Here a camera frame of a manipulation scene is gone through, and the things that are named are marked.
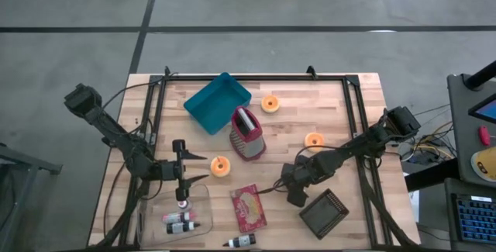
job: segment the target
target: red grater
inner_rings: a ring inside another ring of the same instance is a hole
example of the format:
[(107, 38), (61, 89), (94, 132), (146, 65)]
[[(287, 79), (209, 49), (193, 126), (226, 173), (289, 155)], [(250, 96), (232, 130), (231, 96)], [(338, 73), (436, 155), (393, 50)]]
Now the red grater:
[(262, 127), (253, 113), (239, 106), (232, 114), (231, 124), (229, 139), (238, 155), (245, 161), (260, 158), (266, 147)]

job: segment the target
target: red box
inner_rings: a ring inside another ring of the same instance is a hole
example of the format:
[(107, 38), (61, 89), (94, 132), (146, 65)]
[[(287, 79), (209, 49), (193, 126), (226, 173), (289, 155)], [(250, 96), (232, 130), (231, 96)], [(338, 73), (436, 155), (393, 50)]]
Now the red box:
[(246, 233), (267, 225), (255, 184), (231, 191), (239, 231)]

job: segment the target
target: orange object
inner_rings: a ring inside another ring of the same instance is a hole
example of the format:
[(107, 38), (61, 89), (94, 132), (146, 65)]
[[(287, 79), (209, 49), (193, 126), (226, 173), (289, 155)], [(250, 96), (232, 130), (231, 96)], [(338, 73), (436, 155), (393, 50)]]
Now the orange object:
[(226, 157), (217, 156), (210, 163), (210, 171), (217, 178), (223, 178), (231, 171), (231, 163)]
[(274, 95), (268, 95), (263, 97), (261, 105), (265, 112), (276, 112), (279, 109), (279, 100)]
[[(305, 137), (305, 147), (311, 147), (315, 145), (324, 145), (324, 136), (320, 133), (308, 133)], [(313, 153), (317, 153), (322, 150), (321, 147), (311, 147), (310, 150)]]

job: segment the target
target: table leg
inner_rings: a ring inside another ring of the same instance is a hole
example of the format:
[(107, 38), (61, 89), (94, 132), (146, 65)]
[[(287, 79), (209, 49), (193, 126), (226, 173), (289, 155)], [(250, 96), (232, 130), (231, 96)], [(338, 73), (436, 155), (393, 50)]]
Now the table leg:
[(447, 160), (439, 165), (405, 176), (409, 192), (443, 183), (445, 178), (460, 179), (458, 159)]

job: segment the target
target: clear plastic container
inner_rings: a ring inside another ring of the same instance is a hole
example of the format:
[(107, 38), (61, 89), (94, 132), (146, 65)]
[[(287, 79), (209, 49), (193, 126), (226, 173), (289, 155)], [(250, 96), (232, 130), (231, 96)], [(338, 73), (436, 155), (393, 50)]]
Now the clear plastic container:
[(212, 204), (207, 187), (205, 185), (194, 185), (190, 188), (189, 193), (189, 202), (191, 203), (189, 211), (195, 213), (192, 221), (201, 225), (186, 233), (167, 234), (165, 225), (162, 223), (162, 217), (165, 214), (188, 211), (179, 208), (174, 191), (159, 194), (149, 201), (139, 202), (136, 232), (142, 249), (157, 247), (161, 244), (201, 236), (210, 232), (213, 227)]

